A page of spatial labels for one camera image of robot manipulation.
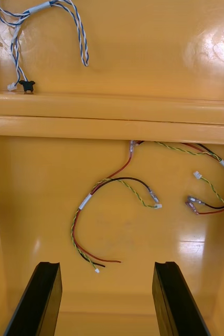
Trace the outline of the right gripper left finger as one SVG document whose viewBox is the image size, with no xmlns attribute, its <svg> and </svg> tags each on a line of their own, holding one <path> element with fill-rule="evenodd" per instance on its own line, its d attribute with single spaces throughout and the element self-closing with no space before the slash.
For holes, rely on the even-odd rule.
<svg viewBox="0 0 224 336">
<path fill-rule="evenodd" d="M 62 297 L 60 263 L 40 262 L 4 335 L 54 335 Z"/>
</svg>

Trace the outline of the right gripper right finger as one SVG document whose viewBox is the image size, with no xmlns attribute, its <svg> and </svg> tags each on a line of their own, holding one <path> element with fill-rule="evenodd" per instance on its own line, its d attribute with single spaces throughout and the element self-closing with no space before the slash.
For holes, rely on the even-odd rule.
<svg viewBox="0 0 224 336">
<path fill-rule="evenodd" d="M 160 335 L 210 335 L 175 262 L 155 263 L 152 296 Z"/>
</svg>

